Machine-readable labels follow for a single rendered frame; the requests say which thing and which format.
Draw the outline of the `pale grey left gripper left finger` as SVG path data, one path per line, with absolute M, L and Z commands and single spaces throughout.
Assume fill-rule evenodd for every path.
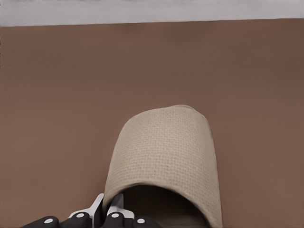
M 102 225 L 102 221 L 104 220 L 104 216 L 102 212 L 103 198 L 104 198 L 104 194 L 100 193 L 89 208 L 74 211 L 70 214 L 68 218 L 71 218 L 79 213 L 83 213 L 83 214 L 87 213 L 92 221 L 91 227 L 100 228 Z

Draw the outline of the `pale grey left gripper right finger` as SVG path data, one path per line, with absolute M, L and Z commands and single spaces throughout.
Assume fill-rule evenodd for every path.
M 134 220 L 134 213 L 130 210 L 124 208 L 124 195 L 122 193 L 117 194 L 107 211 L 107 218 L 119 218 L 123 220 Z

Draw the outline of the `beige woven fabric slipper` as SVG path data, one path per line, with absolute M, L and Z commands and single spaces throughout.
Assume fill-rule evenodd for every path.
M 111 158 L 103 210 L 114 197 L 163 228 L 223 228 L 215 145 L 208 120 L 187 105 L 135 115 Z

